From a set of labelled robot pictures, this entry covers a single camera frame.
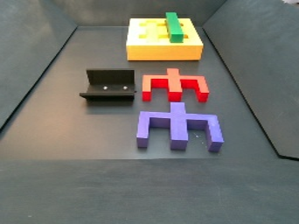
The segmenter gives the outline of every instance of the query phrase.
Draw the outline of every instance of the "yellow base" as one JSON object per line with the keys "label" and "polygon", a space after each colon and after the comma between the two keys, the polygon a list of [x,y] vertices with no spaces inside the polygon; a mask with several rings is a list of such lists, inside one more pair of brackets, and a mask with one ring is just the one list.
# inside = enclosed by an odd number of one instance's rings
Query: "yellow base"
{"label": "yellow base", "polygon": [[183,43],[171,43],[166,19],[131,18],[126,52],[127,60],[199,60],[203,43],[189,18],[179,19]]}

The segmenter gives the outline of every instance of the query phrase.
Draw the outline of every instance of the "red e-shaped block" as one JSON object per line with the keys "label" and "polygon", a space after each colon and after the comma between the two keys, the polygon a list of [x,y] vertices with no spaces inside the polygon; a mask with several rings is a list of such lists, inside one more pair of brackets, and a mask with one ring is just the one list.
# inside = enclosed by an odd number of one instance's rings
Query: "red e-shaped block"
{"label": "red e-shaped block", "polygon": [[178,68],[167,68],[167,75],[146,74],[143,79],[143,101],[153,100],[153,88],[167,88],[169,102],[179,102],[183,98],[183,88],[193,88],[199,102],[210,97],[207,81],[199,75],[181,75]]}

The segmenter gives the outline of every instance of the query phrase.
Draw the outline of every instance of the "block puzzle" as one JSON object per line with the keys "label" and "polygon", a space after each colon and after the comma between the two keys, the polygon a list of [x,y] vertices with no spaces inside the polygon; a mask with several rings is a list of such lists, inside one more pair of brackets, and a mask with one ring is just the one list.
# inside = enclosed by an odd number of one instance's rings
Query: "block puzzle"
{"label": "block puzzle", "polygon": [[219,152],[225,143],[218,117],[215,115],[187,114],[183,102],[171,103],[171,113],[141,112],[137,131],[137,145],[141,148],[147,148],[150,127],[171,129],[173,150],[186,150],[189,129],[206,131],[209,151]]}
{"label": "block puzzle", "polygon": [[143,78],[143,101],[153,100],[153,88],[167,88],[169,101],[179,102],[183,98],[183,88],[193,88],[199,102],[206,102],[210,89],[203,76],[181,75],[178,68],[167,68],[167,75],[146,74]]}
{"label": "block puzzle", "polygon": [[183,28],[175,12],[166,12],[166,25],[171,43],[182,43]]}
{"label": "block puzzle", "polygon": [[165,18],[131,18],[127,60],[199,60],[203,43],[189,18],[179,19],[183,43],[171,43]]}

